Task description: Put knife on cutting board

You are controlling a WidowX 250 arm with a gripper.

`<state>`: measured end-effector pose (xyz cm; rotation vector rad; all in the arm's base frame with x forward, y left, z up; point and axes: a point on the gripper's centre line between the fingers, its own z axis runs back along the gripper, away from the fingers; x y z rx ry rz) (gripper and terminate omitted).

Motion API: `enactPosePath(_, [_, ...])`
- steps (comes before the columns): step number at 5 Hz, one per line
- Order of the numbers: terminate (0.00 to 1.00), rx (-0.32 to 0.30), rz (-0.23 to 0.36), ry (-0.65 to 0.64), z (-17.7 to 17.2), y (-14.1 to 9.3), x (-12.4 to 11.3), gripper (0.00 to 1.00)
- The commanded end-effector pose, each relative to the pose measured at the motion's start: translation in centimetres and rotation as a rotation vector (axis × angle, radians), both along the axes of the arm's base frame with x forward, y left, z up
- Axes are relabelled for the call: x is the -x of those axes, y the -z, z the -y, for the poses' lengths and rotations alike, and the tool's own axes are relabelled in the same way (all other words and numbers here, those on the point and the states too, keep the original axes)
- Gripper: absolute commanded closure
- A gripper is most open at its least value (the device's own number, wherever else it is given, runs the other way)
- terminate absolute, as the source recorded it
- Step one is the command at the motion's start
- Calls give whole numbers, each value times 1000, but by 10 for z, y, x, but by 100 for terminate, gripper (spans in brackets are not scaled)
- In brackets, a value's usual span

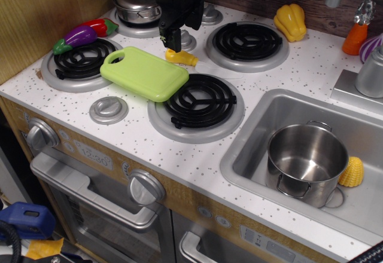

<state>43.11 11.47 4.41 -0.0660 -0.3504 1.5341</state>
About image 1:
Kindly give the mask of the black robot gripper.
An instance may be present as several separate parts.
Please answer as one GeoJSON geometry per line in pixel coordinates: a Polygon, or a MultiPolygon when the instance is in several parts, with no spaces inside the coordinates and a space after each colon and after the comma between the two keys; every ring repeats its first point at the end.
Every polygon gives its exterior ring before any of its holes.
{"type": "Polygon", "coordinates": [[[162,10],[159,20],[160,40],[175,52],[182,50],[182,26],[198,30],[202,24],[204,0],[156,0],[162,10]]]}

